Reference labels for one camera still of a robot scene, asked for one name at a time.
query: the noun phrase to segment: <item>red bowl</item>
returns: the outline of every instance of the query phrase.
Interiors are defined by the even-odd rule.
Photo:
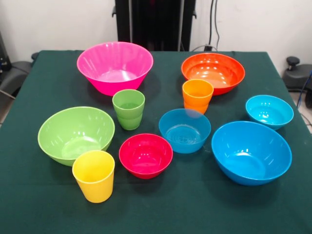
[[[154,134],[139,134],[127,139],[119,150],[121,164],[134,176],[151,179],[171,163],[171,145]]]
[[[214,87],[214,95],[225,94],[245,77],[245,69],[234,58],[216,53],[188,57],[181,70],[186,79],[204,79]]]

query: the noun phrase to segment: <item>table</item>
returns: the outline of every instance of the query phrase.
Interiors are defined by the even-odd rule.
[[[100,94],[76,69],[81,51],[42,51],[0,128],[0,232],[2,234],[307,234],[312,233],[312,138],[267,53],[224,53],[246,69],[244,81],[213,97],[206,116],[212,132],[191,155],[174,154],[169,168],[151,180],[129,174],[118,159],[128,137],[159,134],[158,121],[183,107],[180,66],[192,52],[153,52],[154,65],[139,90],[146,96],[140,127],[118,124],[112,98]],[[245,102],[254,95],[284,99],[293,121],[278,132],[289,143],[293,161],[281,178],[245,187],[218,168],[211,137],[221,125],[248,119]],[[42,123],[73,106],[109,113],[116,132],[108,149],[116,160],[109,200],[85,200],[70,167],[54,162],[37,144]]]

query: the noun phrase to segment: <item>light blue bowl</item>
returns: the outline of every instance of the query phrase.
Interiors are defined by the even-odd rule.
[[[212,150],[220,169],[242,185],[262,185],[283,175],[292,163],[286,140],[259,123],[237,121],[213,135]]]
[[[190,109],[176,109],[165,113],[158,126],[173,151],[181,154],[199,150],[211,131],[207,117]]]
[[[293,119],[293,109],[284,100],[258,95],[246,102],[246,111],[252,120],[277,130]]]

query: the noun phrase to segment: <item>green cup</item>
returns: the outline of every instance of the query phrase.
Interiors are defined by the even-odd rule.
[[[125,89],[113,96],[113,106],[117,119],[125,130],[134,130],[139,127],[145,103],[145,96],[138,90]]]

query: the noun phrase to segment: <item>green bowl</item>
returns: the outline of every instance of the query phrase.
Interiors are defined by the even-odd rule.
[[[112,118],[93,107],[72,107],[55,113],[38,133],[40,148],[53,160],[72,166],[81,154],[106,150],[115,132]]]

